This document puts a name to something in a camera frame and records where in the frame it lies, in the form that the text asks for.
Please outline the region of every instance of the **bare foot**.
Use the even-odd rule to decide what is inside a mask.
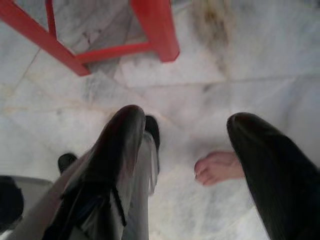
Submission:
[[[204,186],[245,176],[236,154],[226,151],[214,151],[198,160],[194,172],[195,179]]]

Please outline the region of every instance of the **black object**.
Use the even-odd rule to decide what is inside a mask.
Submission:
[[[0,176],[0,233],[13,229],[22,218],[24,197],[10,176]]]
[[[254,114],[232,115],[227,129],[270,239],[320,239],[316,166],[287,136]]]
[[[75,229],[89,240],[148,238],[151,161],[138,158],[145,121],[135,105],[114,115],[64,191],[43,240],[68,240]]]
[[[160,132],[157,120],[151,115],[145,116],[145,128],[148,133],[153,137],[156,150],[159,151],[160,147]]]
[[[73,153],[66,153],[59,157],[58,168],[60,174],[62,174],[71,164],[77,160],[77,156]]]

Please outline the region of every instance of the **leg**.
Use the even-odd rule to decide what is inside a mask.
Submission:
[[[131,6],[161,61],[176,60],[180,49],[170,0],[131,0]]]
[[[288,137],[253,114],[231,116],[227,129],[270,239],[318,239],[316,166]]]
[[[79,76],[90,74],[89,70],[83,66],[70,51],[19,8],[14,1],[0,1],[0,19],[62,62]]]

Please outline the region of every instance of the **marble floor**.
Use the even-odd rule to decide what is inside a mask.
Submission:
[[[146,38],[125,1],[55,2],[58,36],[74,52]],[[43,7],[28,3],[21,6],[45,25]],[[61,154],[83,154],[120,107],[137,104],[156,116],[162,141],[150,239],[267,240],[243,179],[203,187],[193,167],[209,151],[231,150],[226,121],[237,112],[266,119],[320,167],[316,3],[230,0],[221,58],[199,37],[192,3],[174,0],[175,62],[163,64],[152,52],[128,55],[91,64],[84,77],[0,21],[0,174],[54,181]]]

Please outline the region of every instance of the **red stool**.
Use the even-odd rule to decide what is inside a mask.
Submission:
[[[130,0],[148,42],[93,50],[74,55],[57,41],[52,0],[46,0],[47,32],[13,0],[0,0],[0,19],[47,51],[79,76],[90,74],[86,63],[146,51],[155,51],[162,62],[172,62],[179,55],[179,44],[171,14],[170,0]]]

